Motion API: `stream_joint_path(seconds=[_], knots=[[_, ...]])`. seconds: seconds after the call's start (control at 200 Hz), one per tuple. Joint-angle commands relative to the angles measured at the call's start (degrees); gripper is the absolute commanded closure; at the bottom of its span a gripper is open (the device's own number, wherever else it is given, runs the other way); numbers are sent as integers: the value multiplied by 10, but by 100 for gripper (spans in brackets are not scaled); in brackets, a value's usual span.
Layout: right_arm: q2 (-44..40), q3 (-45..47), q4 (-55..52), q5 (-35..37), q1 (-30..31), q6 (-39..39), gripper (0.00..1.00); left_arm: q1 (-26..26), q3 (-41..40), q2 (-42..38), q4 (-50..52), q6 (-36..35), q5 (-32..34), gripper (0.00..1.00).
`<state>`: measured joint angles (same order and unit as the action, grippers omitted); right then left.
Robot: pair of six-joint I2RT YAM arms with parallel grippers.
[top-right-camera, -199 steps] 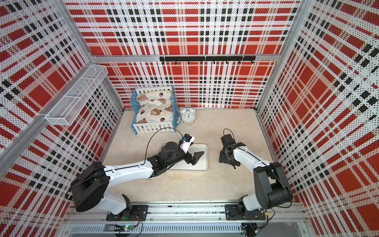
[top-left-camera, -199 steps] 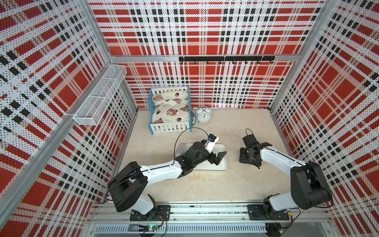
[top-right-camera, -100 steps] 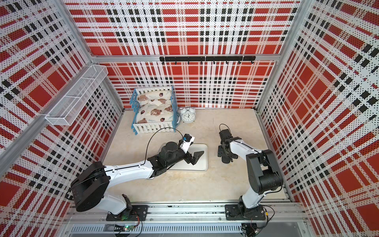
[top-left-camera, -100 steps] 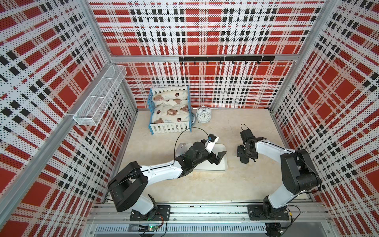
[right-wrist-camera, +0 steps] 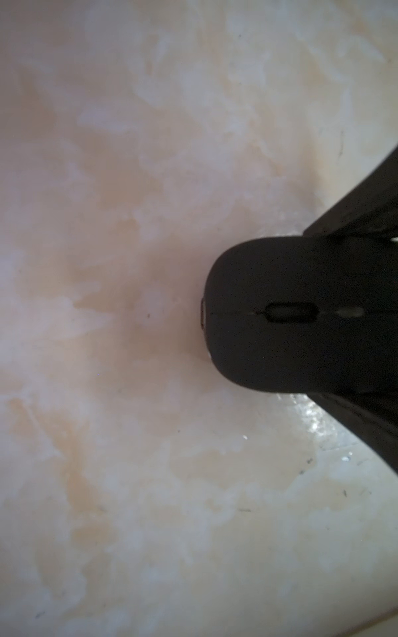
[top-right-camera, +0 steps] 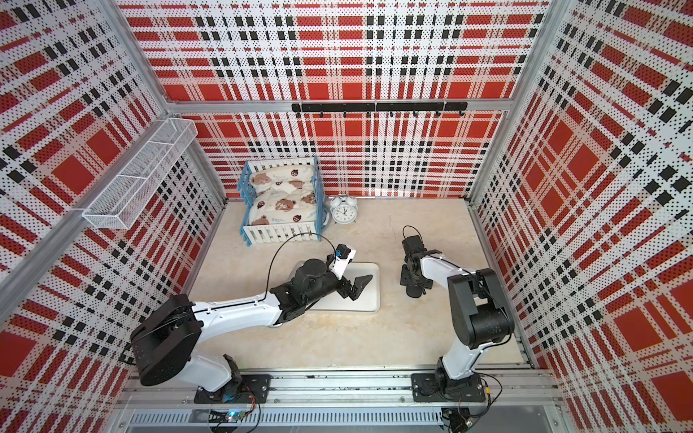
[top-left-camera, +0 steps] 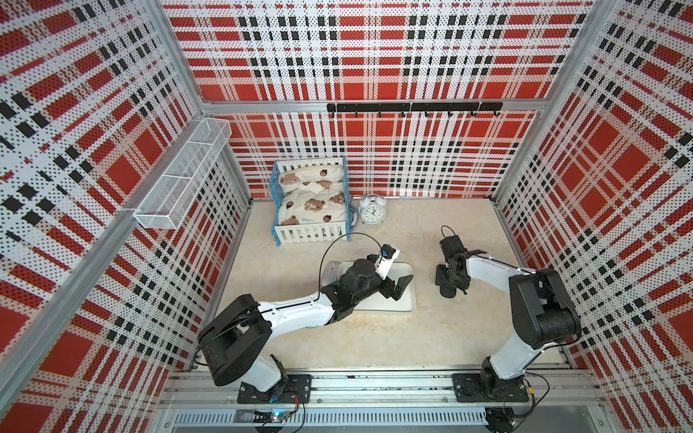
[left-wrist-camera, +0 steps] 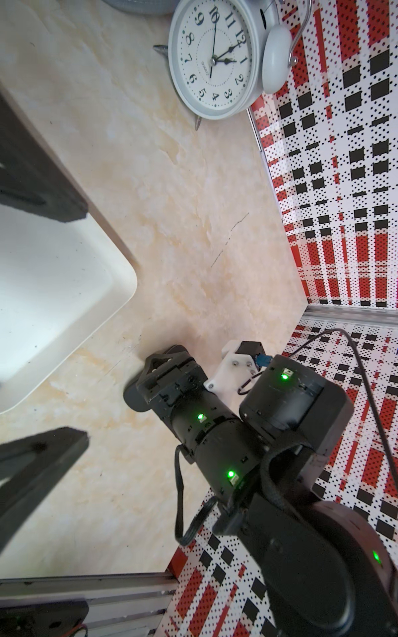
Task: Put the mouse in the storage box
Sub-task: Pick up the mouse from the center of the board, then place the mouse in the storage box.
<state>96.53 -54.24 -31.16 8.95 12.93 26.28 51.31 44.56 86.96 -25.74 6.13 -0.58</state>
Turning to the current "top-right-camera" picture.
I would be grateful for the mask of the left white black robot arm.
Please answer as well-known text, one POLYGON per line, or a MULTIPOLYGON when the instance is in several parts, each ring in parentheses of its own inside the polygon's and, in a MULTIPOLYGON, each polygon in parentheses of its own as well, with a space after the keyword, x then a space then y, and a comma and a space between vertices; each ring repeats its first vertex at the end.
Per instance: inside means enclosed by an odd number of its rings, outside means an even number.
POLYGON ((198 344, 246 328, 275 328, 301 317, 332 293, 357 301, 373 281, 372 274, 344 276, 349 261, 337 264, 310 259, 290 281, 267 294, 224 302, 190 301, 176 295, 150 314, 131 334, 140 384, 155 386, 171 379, 217 393, 238 380, 228 355, 218 361, 202 355, 198 344))

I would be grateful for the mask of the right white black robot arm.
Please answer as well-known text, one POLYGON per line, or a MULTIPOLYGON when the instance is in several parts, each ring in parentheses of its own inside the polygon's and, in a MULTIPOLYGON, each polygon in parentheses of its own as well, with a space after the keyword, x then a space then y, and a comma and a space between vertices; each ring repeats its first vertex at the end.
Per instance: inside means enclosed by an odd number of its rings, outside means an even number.
POLYGON ((514 335, 515 324, 496 273, 467 270, 438 250, 429 250, 419 235, 402 240, 404 265, 400 285, 418 299, 434 284, 448 290, 456 339, 437 367, 442 384, 458 384, 472 377, 485 351, 501 346, 514 335))

